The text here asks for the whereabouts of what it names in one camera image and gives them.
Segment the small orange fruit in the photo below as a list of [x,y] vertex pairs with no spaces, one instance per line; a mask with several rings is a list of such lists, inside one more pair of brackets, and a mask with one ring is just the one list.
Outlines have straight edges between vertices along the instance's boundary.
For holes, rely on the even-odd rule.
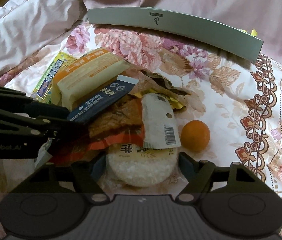
[[188,122],[181,130],[181,145],[191,152],[201,152],[205,150],[210,141],[210,130],[208,126],[200,120]]

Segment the round rice cracker packet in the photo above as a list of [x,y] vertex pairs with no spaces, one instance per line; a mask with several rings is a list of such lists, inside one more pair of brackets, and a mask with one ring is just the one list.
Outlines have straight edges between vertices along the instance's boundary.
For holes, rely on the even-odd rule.
[[107,149],[107,172],[130,186],[154,186],[172,175],[178,157],[177,148],[153,149],[135,144],[115,144]]

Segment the white barcode sachet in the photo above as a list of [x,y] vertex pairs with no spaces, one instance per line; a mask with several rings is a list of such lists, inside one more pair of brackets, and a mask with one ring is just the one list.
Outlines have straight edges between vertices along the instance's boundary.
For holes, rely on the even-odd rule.
[[149,93],[142,97],[141,104],[145,129],[143,147],[153,149],[180,147],[176,118],[167,99]]

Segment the brown tofu snack packet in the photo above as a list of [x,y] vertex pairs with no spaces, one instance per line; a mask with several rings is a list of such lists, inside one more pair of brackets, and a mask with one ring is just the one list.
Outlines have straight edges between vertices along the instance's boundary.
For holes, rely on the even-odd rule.
[[88,131],[91,139],[99,139],[114,132],[121,132],[125,128],[141,125],[141,99],[126,95],[102,112],[89,126]]

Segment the orange cream cracker packet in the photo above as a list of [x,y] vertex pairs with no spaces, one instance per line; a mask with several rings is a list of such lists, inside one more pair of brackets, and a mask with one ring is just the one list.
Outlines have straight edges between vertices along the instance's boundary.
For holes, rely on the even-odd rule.
[[58,70],[52,80],[51,102],[72,111],[86,95],[130,66],[106,48],[92,50]]

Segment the dark blue snack packet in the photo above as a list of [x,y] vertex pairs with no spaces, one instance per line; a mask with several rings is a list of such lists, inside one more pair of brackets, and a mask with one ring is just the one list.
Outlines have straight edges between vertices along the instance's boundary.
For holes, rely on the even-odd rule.
[[70,112],[67,120],[75,122],[90,120],[127,95],[138,82],[138,79],[118,75],[115,81],[97,89],[84,103]]

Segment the yellow green biscuit packet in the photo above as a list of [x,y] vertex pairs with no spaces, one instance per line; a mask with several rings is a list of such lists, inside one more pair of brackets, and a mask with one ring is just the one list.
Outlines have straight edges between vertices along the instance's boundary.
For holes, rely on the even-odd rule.
[[31,93],[31,97],[42,103],[52,104],[51,88],[52,81],[57,72],[76,60],[75,57],[64,52],[59,52],[54,57],[51,64],[48,66],[42,77],[38,81],[36,87]]

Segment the floral quilt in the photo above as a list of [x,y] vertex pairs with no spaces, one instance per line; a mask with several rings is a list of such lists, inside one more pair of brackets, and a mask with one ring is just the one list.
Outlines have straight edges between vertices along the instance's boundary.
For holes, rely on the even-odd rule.
[[57,53],[80,57],[99,47],[191,93],[178,125],[201,120],[211,133],[194,159],[239,161],[282,198],[282,65],[266,55],[251,64],[172,35],[84,23],[4,73],[0,86],[31,94]]

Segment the brown crumpled wrapper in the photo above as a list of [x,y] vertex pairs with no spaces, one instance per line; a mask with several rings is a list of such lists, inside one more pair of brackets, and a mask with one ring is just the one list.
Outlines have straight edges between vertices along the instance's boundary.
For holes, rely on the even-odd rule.
[[177,88],[165,77],[140,68],[130,68],[125,71],[129,77],[138,80],[130,94],[142,98],[145,94],[154,93],[168,100],[174,112],[183,112],[187,108],[187,96],[190,93],[182,88]]

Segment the white duvet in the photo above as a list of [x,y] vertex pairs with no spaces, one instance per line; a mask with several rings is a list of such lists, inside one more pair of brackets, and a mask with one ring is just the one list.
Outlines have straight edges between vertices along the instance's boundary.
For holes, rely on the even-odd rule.
[[0,74],[65,33],[80,15],[80,0],[28,0],[1,18]]

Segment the grey cardboard tray box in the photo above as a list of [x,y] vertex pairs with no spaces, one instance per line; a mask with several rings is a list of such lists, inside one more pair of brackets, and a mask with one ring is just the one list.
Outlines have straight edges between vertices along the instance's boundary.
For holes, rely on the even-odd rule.
[[150,7],[106,7],[87,11],[90,24],[121,25],[192,38],[255,62],[263,40],[206,18]]

